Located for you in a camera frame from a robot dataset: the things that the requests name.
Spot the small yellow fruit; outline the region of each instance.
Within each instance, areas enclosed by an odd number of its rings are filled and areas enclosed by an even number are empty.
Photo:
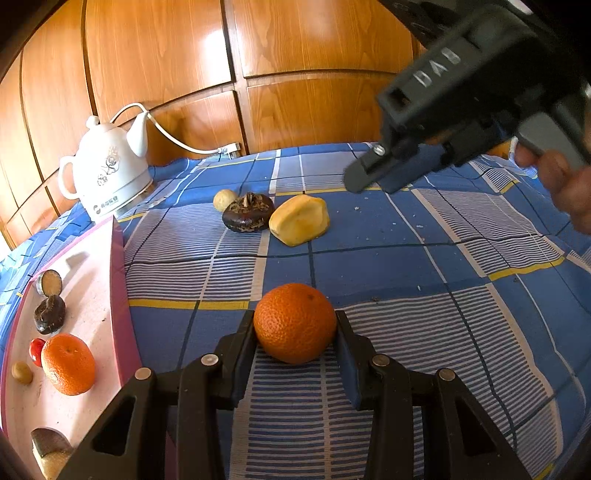
[[[269,220],[271,233],[289,247],[319,237],[329,225],[326,202],[303,194],[277,207]]]
[[[231,190],[220,190],[213,198],[213,206],[217,211],[223,212],[226,210],[226,208],[228,208],[228,205],[230,205],[237,198],[238,195],[236,195],[236,193]]]
[[[12,377],[23,385],[28,385],[33,381],[33,372],[25,362],[14,362],[12,364]]]

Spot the blue checkered bedsheet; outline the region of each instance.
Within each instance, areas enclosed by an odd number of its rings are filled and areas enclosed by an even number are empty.
[[[456,370],[532,477],[555,475],[591,424],[591,239],[537,180],[492,157],[396,194],[348,193],[343,168],[368,148],[317,145],[151,168],[156,191],[120,220],[144,365],[187,365],[267,291],[307,283],[407,368]],[[301,192],[321,197],[330,229],[295,248],[269,231],[231,232],[212,206],[222,188],[268,193],[276,205]],[[91,226],[78,204],[4,259],[2,354],[28,279]],[[414,420],[420,478],[418,409]],[[299,367],[258,351],[245,398],[219,423],[230,479],[363,475],[371,414],[350,406],[331,349]]]

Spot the finger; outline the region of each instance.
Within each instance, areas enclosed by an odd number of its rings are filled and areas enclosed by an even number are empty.
[[[540,182],[552,195],[557,194],[571,176],[569,162],[556,150],[548,150],[542,155],[537,167]]]
[[[570,221],[576,231],[591,235],[591,212],[572,215]]]
[[[585,167],[571,175],[562,189],[552,195],[558,210],[571,215],[591,212],[591,167]]]
[[[529,148],[524,147],[521,144],[517,144],[515,147],[515,163],[521,168],[531,167],[538,161],[538,156],[533,153]]]

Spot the white kettle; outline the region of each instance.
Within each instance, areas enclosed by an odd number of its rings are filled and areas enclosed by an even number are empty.
[[[113,123],[100,124],[92,115],[76,155],[60,160],[57,182],[62,195],[70,200],[79,198],[91,220],[113,215],[152,184],[145,159],[147,118],[148,112],[140,113],[126,132]],[[72,163],[76,192],[68,191],[64,184],[68,163]]]

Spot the small round fruit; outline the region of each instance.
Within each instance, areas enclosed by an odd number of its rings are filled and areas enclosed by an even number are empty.
[[[235,192],[228,189],[220,190],[213,198],[213,206],[218,212],[223,212],[236,198],[238,195]]]
[[[45,375],[64,395],[80,395],[95,383],[95,358],[77,336],[58,333],[41,350]]]
[[[29,356],[38,367],[41,366],[41,350],[43,349],[43,345],[45,345],[45,340],[42,338],[34,338],[29,344]]]
[[[265,352],[288,364],[317,358],[336,332],[336,314],[315,288],[288,283],[267,292],[254,315],[256,337]]]
[[[25,362],[14,362],[12,364],[12,377],[23,385],[28,385],[33,381],[33,372]]]

